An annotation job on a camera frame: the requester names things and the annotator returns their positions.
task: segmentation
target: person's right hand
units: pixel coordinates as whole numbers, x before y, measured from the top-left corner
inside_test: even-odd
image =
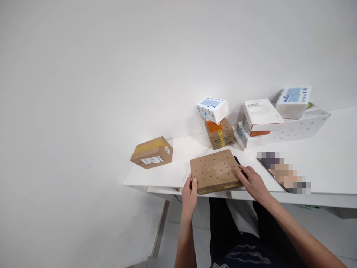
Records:
[[[240,170],[236,170],[235,173],[248,193],[263,206],[271,202],[274,197],[268,191],[261,176],[250,166],[239,165],[239,167],[247,175],[247,178]]]

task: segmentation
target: orange label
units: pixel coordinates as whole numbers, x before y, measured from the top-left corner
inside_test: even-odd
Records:
[[[223,129],[221,122],[219,122],[219,124],[217,125],[216,123],[214,123],[212,121],[207,121],[207,126],[208,126],[210,132],[215,132],[215,131]]]

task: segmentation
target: hand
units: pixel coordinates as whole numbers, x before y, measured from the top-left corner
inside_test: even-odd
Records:
[[[181,222],[191,222],[197,204],[197,179],[193,178],[192,190],[190,189],[191,174],[182,189],[182,215]]]
[[[248,193],[262,206],[272,202],[274,197],[268,191],[263,180],[261,179],[261,176],[256,173],[252,167],[245,167],[242,165],[239,165],[239,167],[248,178],[246,178],[240,170],[236,170],[235,173],[238,179],[243,183]]]

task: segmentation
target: yellow tape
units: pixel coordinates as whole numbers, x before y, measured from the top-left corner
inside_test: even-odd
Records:
[[[221,139],[222,147],[225,147],[226,144],[224,143],[222,130],[218,130],[218,134],[219,134],[219,138]]]
[[[241,185],[240,184],[233,184],[233,185],[228,185],[228,186],[224,186],[224,187],[220,187],[220,188],[216,188],[216,189],[206,189],[206,190],[203,190],[203,191],[198,191],[198,194],[199,195],[209,194],[209,193],[213,193],[213,192],[219,192],[219,191],[224,191],[224,190],[238,188],[238,187],[241,187]]]
[[[139,147],[136,147],[135,148],[135,151],[133,153],[134,154],[140,154],[140,153],[143,153],[145,151],[148,151],[148,150],[151,150],[151,149],[154,149],[154,148],[157,148],[159,146],[161,146],[161,142],[163,140],[157,140],[157,141],[154,141],[152,143],[148,143],[148,144],[145,144],[145,145],[142,145],[142,146],[139,146]]]

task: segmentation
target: cardboard box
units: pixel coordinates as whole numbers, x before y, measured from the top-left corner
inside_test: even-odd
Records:
[[[244,147],[247,149],[264,146],[268,140],[267,135],[257,136],[257,137],[249,136],[249,134],[245,131],[243,127],[243,122],[239,122],[237,124],[237,135],[241,139]]]
[[[130,161],[144,169],[150,169],[171,163],[172,153],[172,147],[167,140],[158,137],[137,145]]]
[[[233,128],[226,118],[221,121],[222,130],[211,132],[207,122],[205,122],[207,134],[214,150],[234,143]]]
[[[327,111],[311,104],[309,108],[305,109],[300,119],[285,119],[282,129],[270,132],[267,143],[311,138],[330,116],[331,114]]]
[[[251,132],[279,130],[285,124],[268,99],[245,101],[244,111]]]
[[[192,178],[197,178],[199,195],[242,187],[235,174],[239,169],[230,150],[191,159]]]
[[[309,103],[311,86],[283,89],[275,105],[283,118],[300,119]]]
[[[262,135],[268,135],[270,131],[250,131],[250,126],[248,125],[247,122],[247,117],[244,115],[243,118],[243,127],[244,130],[248,133],[249,136],[251,137],[256,137],[256,136],[262,136]]]
[[[229,114],[228,102],[223,99],[206,98],[197,104],[200,115],[216,124]]]

